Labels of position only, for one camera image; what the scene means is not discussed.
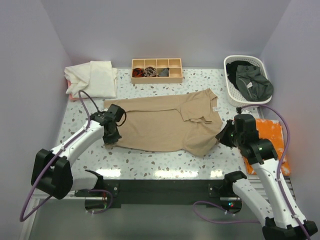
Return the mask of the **beige t-shirt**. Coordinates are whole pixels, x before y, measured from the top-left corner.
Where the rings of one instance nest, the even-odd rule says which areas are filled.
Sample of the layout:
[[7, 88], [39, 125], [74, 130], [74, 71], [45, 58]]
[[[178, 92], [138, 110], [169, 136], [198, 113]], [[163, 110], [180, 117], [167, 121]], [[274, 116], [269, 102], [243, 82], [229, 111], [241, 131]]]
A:
[[206, 155], [217, 143], [222, 120], [214, 108], [218, 97], [211, 89], [179, 95], [105, 100], [126, 112], [119, 127], [118, 147], [150, 151], [185, 150], [196, 157]]

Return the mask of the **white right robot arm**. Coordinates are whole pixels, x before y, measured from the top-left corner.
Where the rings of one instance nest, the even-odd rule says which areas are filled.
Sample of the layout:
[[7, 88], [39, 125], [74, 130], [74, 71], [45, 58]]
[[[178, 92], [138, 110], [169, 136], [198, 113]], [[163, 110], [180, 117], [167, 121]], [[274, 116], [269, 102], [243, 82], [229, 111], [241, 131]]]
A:
[[238, 170], [224, 176], [220, 193], [240, 197], [258, 218], [266, 240], [306, 240], [318, 232], [296, 204], [282, 173], [278, 155], [268, 139], [259, 137], [255, 118], [238, 114], [227, 121], [216, 136], [219, 143], [238, 148], [259, 177], [267, 198], [263, 198]]

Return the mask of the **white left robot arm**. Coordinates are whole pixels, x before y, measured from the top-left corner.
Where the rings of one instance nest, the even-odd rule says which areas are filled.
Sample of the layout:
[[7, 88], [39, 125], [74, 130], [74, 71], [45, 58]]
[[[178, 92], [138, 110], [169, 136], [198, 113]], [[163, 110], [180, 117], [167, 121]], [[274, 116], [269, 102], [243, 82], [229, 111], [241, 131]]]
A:
[[32, 187], [58, 200], [71, 191], [102, 191], [104, 179], [100, 174], [86, 170], [84, 176], [76, 176], [72, 165], [96, 141], [103, 140], [106, 145], [118, 142], [121, 138], [118, 127], [126, 119], [125, 110], [111, 104], [106, 111], [91, 114], [87, 123], [65, 142], [51, 150], [41, 149], [35, 156]]

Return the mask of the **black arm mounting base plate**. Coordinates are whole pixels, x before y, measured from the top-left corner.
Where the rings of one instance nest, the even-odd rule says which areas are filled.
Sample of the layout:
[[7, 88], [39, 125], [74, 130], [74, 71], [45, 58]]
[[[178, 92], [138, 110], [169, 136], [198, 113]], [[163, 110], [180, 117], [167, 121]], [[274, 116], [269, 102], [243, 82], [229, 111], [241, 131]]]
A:
[[74, 195], [85, 199], [87, 210], [101, 210], [107, 205], [120, 209], [123, 205], [193, 205], [197, 201], [206, 201], [239, 212], [243, 201], [231, 192], [223, 192], [223, 183], [221, 179], [109, 179], [103, 182], [109, 194], [78, 190]]

